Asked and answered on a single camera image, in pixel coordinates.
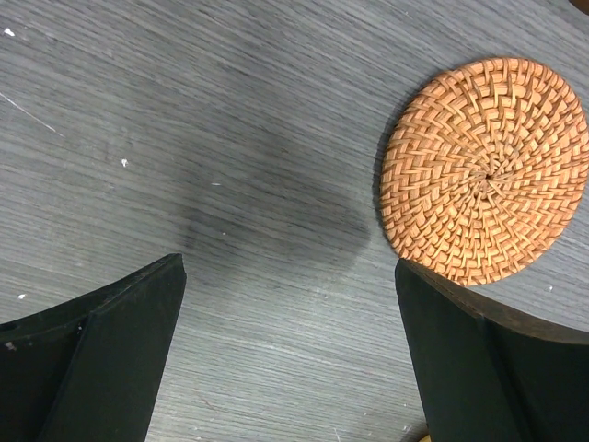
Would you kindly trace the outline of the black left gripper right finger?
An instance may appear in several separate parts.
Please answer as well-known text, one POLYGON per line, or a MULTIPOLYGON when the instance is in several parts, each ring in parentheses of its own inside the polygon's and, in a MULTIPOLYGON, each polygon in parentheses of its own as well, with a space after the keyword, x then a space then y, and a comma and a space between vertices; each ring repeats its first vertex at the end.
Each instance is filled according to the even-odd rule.
POLYGON ((395 283, 431 440, 587 440, 587 332, 416 262, 398 261, 395 283))

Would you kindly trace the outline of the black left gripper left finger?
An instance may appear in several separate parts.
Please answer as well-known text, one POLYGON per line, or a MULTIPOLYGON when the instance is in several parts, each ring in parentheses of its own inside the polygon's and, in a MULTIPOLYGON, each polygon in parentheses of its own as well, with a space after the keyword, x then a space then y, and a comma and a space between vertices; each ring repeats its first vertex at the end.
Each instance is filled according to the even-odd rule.
POLYGON ((2 440, 145 440, 186 281, 169 254, 3 323, 2 440))

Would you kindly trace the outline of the light woven coaster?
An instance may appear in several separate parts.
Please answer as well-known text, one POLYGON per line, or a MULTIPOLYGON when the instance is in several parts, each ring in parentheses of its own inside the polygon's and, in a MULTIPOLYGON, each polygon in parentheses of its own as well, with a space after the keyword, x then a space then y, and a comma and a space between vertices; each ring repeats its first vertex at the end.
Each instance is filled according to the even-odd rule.
POLYGON ((392 249, 462 286, 537 260, 588 180, 588 123, 544 64, 488 58, 435 76, 401 114, 379 184, 392 249))

